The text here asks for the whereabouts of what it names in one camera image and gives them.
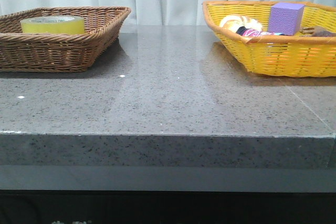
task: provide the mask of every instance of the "purple cube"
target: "purple cube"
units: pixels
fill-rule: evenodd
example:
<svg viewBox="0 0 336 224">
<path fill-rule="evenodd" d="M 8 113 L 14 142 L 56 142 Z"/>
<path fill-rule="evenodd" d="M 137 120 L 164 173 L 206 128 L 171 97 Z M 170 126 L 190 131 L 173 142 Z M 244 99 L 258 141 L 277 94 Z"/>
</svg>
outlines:
<svg viewBox="0 0 336 224">
<path fill-rule="evenodd" d="M 294 3 L 277 3 L 271 7 L 268 21 L 270 33 L 294 35 L 300 29 L 305 5 Z"/>
</svg>

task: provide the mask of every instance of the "yellow tape roll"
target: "yellow tape roll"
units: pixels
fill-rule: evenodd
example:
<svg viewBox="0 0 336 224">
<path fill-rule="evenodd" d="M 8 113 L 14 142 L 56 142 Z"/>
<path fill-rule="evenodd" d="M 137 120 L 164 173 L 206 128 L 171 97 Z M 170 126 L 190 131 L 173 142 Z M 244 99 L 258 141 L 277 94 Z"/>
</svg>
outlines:
<svg viewBox="0 0 336 224">
<path fill-rule="evenodd" d="M 69 15 L 26 18 L 20 21 L 23 33 L 84 34 L 84 18 Z"/>
</svg>

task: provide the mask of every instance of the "yellow wicker basket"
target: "yellow wicker basket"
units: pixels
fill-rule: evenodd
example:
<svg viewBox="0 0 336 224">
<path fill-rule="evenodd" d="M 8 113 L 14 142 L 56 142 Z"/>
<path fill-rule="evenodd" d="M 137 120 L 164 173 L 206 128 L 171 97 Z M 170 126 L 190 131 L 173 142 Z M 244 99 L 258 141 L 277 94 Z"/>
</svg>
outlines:
<svg viewBox="0 0 336 224">
<path fill-rule="evenodd" d="M 269 76 L 336 76 L 336 37 L 267 35 L 243 37 L 219 27 L 229 14 L 241 14 L 260 21 L 267 30 L 272 5 L 277 2 L 205 1 L 205 21 L 229 52 L 247 71 Z M 311 2 L 305 4 L 301 26 L 322 26 L 336 31 L 336 8 Z"/>
<path fill-rule="evenodd" d="M 82 72 L 118 37 L 131 12 L 122 6 L 41 7 L 0 16 L 0 72 Z M 74 15 L 85 34 L 23 34 L 20 20 Z"/>
</svg>

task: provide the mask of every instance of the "brown object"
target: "brown object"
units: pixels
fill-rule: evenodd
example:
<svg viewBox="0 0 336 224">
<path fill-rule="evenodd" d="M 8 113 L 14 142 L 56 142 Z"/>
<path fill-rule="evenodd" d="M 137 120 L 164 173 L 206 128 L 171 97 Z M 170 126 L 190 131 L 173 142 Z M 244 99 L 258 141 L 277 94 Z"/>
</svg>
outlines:
<svg viewBox="0 0 336 224">
<path fill-rule="evenodd" d="M 118 37 L 128 7 L 35 8 L 0 16 L 1 72 L 82 72 Z M 23 34 L 20 20 L 72 15 L 85 20 L 85 34 Z"/>
<path fill-rule="evenodd" d="M 326 30 L 322 26 L 301 27 L 300 32 L 306 37 L 336 37 L 336 33 Z"/>
</svg>

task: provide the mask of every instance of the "granite countertop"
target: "granite countertop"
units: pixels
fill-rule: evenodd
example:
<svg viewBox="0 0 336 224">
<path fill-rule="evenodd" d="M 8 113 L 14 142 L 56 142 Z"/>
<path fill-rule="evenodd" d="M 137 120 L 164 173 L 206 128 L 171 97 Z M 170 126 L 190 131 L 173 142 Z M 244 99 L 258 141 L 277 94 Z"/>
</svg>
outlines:
<svg viewBox="0 0 336 224">
<path fill-rule="evenodd" d="M 208 27 L 123 26 L 86 72 L 0 73 L 0 164 L 330 170 L 335 84 L 248 73 Z"/>
</svg>

